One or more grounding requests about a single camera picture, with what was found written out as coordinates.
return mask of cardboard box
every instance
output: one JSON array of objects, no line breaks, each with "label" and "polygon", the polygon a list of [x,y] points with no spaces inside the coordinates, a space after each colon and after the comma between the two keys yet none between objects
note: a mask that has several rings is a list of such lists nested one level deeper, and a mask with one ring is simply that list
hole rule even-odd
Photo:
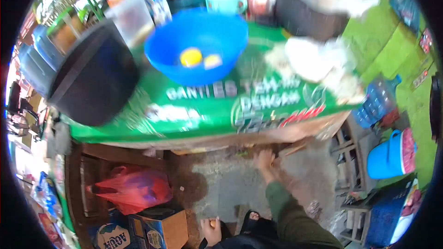
[{"label": "cardboard box", "polygon": [[129,230],[140,249],[180,249],[188,241],[186,213],[170,202],[129,215]]},{"label": "cardboard box", "polygon": [[117,209],[109,211],[109,222],[88,227],[88,233],[96,249],[138,249],[129,234],[128,217]]}]

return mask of toes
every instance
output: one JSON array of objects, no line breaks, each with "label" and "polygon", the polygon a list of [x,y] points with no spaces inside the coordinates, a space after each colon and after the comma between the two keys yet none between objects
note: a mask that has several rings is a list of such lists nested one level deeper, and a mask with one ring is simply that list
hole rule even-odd
[{"label": "toes", "polygon": [[260,218],[260,216],[256,212],[251,212],[251,214],[249,215],[249,218],[252,220],[258,220]]}]

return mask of blue plastic bowl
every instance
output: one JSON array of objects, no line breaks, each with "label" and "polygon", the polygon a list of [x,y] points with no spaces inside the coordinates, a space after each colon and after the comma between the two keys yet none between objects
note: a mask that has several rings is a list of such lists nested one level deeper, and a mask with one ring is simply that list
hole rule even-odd
[{"label": "blue plastic bowl", "polygon": [[[147,59],[158,71],[183,86],[203,86],[223,79],[248,44],[248,25],[239,15],[188,9],[178,12],[172,21],[155,30],[144,45]],[[205,69],[203,64],[187,68],[180,54],[198,48],[203,58],[218,54],[222,64]]]}]

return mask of black pot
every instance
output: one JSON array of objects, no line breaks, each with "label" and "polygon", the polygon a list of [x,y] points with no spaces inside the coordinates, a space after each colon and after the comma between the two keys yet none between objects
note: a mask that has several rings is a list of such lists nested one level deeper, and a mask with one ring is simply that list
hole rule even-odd
[{"label": "black pot", "polygon": [[322,14],[301,0],[275,0],[275,15],[292,35],[309,36],[321,42],[343,34],[349,21],[346,14]]},{"label": "black pot", "polygon": [[100,126],[127,103],[140,72],[111,20],[100,22],[83,36],[66,54],[48,103],[76,122]]}]

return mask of green wall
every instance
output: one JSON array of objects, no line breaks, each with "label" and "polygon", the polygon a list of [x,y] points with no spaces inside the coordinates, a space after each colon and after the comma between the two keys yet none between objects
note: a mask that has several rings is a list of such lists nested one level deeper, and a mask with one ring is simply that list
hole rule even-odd
[{"label": "green wall", "polygon": [[[421,29],[425,23],[422,19]],[[423,187],[432,176],[436,145],[431,140],[429,122],[429,92],[431,77],[435,73],[431,54],[424,54],[415,36],[389,6],[389,0],[380,0],[380,5],[368,11],[365,18],[351,19],[343,33],[357,59],[357,72],[364,84],[378,74],[392,79],[402,77],[397,87],[396,98],[400,112],[407,111],[414,138],[417,142],[416,172]],[[413,80],[429,68],[427,79],[417,89]]]}]

